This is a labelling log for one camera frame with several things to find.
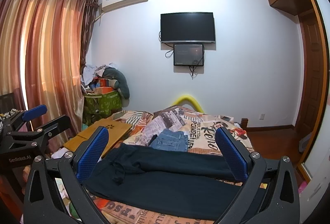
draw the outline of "bedsheet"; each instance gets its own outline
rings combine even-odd
[[[132,124],[128,135],[119,141],[131,145],[148,145],[154,134],[159,134],[164,128],[172,131],[183,131],[189,135],[188,152],[200,154],[221,154],[215,143],[215,131],[226,127],[236,140],[241,141],[252,152],[253,147],[246,131],[234,124],[234,118],[224,115],[207,115],[192,111],[185,107],[172,106],[167,109],[149,113],[146,111],[123,110],[110,117],[112,120]],[[241,182],[221,180],[227,184],[241,186]],[[106,200],[92,195],[96,206],[114,224],[212,224],[211,220],[189,219],[160,214],[136,208],[120,202]]]

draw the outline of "screw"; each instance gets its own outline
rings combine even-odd
[[[41,161],[41,158],[42,158],[42,157],[41,157],[40,155],[38,155],[36,158],[34,158],[34,161],[35,161],[35,162],[40,162],[40,161]]]
[[[67,159],[70,159],[73,156],[73,153],[71,151],[68,151],[64,154],[64,157]]]
[[[259,159],[260,158],[260,154],[258,152],[256,152],[256,151],[252,152],[251,153],[251,156],[252,156],[252,158],[255,158],[255,159]]]
[[[283,156],[283,161],[285,161],[286,163],[288,163],[290,161],[290,158],[287,156]]]

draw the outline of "black monitor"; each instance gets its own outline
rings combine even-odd
[[[174,44],[174,66],[204,66],[203,44]]]
[[[161,42],[216,42],[213,13],[160,15]]]

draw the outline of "blue textured pad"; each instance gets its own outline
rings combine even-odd
[[[80,183],[90,177],[108,141],[109,132],[103,127],[78,162],[77,179]]]
[[[22,116],[22,120],[24,122],[28,122],[35,118],[40,117],[41,115],[46,114],[46,112],[47,112],[46,105],[40,105],[40,106],[37,106],[35,108],[32,108],[32,109],[26,111]]]
[[[243,157],[221,128],[217,129],[215,139],[235,179],[245,182],[248,173]]]

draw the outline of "yellow foam tube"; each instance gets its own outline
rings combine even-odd
[[[196,111],[198,111],[200,113],[204,113],[204,111],[202,110],[202,107],[199,105],[197,100],[188,94],[184,94],[184,95],[180,96],[176,101],[173,102],[172,106],[179,105],[182,101],[185,101],[185,100],[189,101],[194,106]]]

